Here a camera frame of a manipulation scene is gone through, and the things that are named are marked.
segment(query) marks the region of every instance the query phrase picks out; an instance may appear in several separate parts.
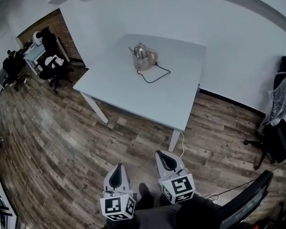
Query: shoe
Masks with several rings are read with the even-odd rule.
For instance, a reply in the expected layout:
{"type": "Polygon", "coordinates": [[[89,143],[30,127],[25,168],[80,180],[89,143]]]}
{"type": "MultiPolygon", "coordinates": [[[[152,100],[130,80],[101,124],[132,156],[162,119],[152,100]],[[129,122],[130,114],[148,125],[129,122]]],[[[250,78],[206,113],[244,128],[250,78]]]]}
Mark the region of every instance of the shoe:
{"type": "Polygon", "coordinates": [[[140,193],[141,197],[151,196],[151,193],[150,193],[150,191],[149,191],[149,189],[145,183],[140,183],[139,193],[140,193]]]}

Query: office chair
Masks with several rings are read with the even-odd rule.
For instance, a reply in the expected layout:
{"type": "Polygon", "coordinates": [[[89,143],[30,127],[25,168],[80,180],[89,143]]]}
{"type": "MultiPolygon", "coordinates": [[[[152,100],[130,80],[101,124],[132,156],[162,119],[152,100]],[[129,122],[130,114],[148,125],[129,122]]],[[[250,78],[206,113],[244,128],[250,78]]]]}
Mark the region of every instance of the office chair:
{"type": "Polygon", "coordinates": [[[18,91],[18,86],[20,83],[24,82],[27,78],[27,75],[19,75],[21,69],[24,66],[23,59],[16,55],[15,58],[8,57],[3,61],[3,69],[8,74],[8,77],[5,77],[5,82],[3,85],[5,86],[7,83],[12,84],[14,81],[16,81],[14,85],[14,89],[18,91]]]}
{"type": "MultiPolygon", "coordinates": [[[[44,49],[46,51],[46,58],[47,57],[54,57],[55,55],[59,58],[63,58],[58,51],[58,45],[56,42],[56,36],[51,33],[49,30],[49,27],[44,28],[40,33],[36,34],[37,38],[42,37],[42,44],[44,46],[44,49]]],[[[49,83],[50,87],[53,87],[53,83],[55,83],[54,92],[57,94],[56,88],[58,86],[58,83],[60,80],[66,80],[69,83],[72,83],[72,81],[66,77],[66,75],[69,72],[73,72],[74,70],[72,68],[67,68],[67,62],[64,60],[64,63],[62,66],[58,65],[56,62],[56,57],[54,57],[48,66],[46,66],[43,62],[40,62],[39,65],[43,68],[42,72],[39,74],[39,77],[43,80],[48,80],[50,78],[53,78],[51,82],[49,83]]]]}
{"type": "Polygon", "coordinates": [[[272,109],[270,114],[263,120],[259,132],[262,141],[245,140],[244,144],[253,144],[263,149],[259,164],[254,167],[259,169],[264,158],[269,152],[272,160],[281,163],[286,159],[286,121],[283,117],[286,115],[286,57],[281,59],[278,74],[274,80],[274,90],[272,93],[272,109]]]}

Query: white table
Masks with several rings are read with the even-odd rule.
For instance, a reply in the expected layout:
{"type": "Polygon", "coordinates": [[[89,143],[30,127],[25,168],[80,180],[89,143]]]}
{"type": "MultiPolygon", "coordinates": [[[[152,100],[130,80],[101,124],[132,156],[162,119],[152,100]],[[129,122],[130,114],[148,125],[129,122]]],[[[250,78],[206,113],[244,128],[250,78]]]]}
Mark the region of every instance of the white table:
{"type": "MultiPolygon", "coordinates": [[[[106,50],[73,87],[81,92],[96,114],[108,119],[93,98],[174,129],[169,151],[185,130],[198,87],[206,47],[162,37],[127,34],[106,50]],[[137,74],[128,46],[138,42],[156,50],[158,64],[171,73],[147,83],[137,74]]],[[[153,67],[143,72],[148,81],[166,71],[153,67]]]]}
{"type": "MultiPolygon", "coordinates": [[[[68,55],[66,54],[65,50],[63,49],[60,41],[58,38],[56,38],[56,42],[58,45],[58,48],[60,49],[63,56],[66,58],[68,62],[70,62],[70,59],[68,58],[68,55]]],[[[34,72],[35,75],[38,75],[35,66],[38,64],[37,60],[45,53],[45,49],[43,44],[41,44],[38,47],[33,48],[25,57],[24,60],[28,64],[28,66],[31,68],[31,70],[34,72]]],[[[37,68],[42,71],[42,67],[40,65],[37,66],[37,68]]]]}

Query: person's leg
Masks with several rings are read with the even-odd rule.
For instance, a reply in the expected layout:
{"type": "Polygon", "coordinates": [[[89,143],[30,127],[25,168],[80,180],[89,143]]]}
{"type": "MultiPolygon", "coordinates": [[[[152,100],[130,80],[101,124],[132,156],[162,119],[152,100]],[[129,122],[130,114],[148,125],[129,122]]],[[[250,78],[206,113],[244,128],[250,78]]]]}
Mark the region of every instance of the person's leg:
{"type": "Polygon", "coordinates": [[[137,206],[136,206],[135,210],[153,208],[154,198],[151,195],[151,193],[149,192],[149,189],[145,183],[140,184],[139,192],[141,195],[141,199],[137,202],[137,206]]]}

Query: plastic-wrapped chair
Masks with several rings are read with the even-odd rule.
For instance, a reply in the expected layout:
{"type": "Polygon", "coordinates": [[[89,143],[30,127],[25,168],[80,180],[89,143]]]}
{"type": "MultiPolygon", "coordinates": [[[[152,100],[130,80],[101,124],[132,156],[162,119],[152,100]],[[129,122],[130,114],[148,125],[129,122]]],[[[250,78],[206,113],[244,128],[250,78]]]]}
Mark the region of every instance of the plastic-wrapped chair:
{"type": "Polygon", "coordinates": [[[274,80],[274,90],[269,92],[271,111],[259,126],[262,141],[245,140],[244,144],[253,144],[263,148],[260,162],[255,166],[259,169],[269,152],[271,163],[281,163],[286,159],[286,57],[283,56],[280,69],[274,80]]]}

